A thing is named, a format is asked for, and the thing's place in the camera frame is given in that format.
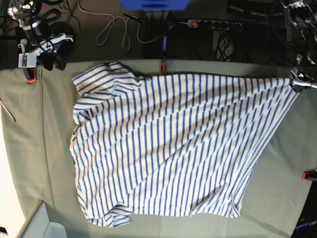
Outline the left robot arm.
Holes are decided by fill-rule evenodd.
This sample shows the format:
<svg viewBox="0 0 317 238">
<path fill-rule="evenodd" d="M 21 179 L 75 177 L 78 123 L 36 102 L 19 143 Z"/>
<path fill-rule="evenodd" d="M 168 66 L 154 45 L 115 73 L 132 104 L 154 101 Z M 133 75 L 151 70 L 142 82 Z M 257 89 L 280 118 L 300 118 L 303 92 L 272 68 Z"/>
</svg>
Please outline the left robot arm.
<svg viewBox="0 0 317 238">
<path fill-rule="evenodd" d="M 291 70 L 291 89 L 300 93 L 317 88 L 317 2 L 315 0 L 282 0 L 288 10 L 290 22 L 303 37 L 296 56 L 297 64 Z"/>
</svg>

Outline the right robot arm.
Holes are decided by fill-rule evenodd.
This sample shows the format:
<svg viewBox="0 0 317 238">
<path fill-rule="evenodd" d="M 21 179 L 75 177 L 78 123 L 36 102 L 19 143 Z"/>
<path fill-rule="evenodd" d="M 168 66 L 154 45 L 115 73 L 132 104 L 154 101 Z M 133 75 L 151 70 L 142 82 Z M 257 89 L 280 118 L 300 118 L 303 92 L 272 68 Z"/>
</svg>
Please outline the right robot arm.
<svg viewBox="0 0 317 238">
<path fill-rule="evenodd" d="M 62 13 L 51 8 L 40 14 L 42 4 L 54 6 L 60 0 L 11 0 L 8 16 L 18 22 L 24 37 L 18 43 L 18 67 L 36 68 L 41 65 L 51 71 L 54 67 L 63 71 L 75 44 L 73 27 L 59 21 Z"/>
</svg>

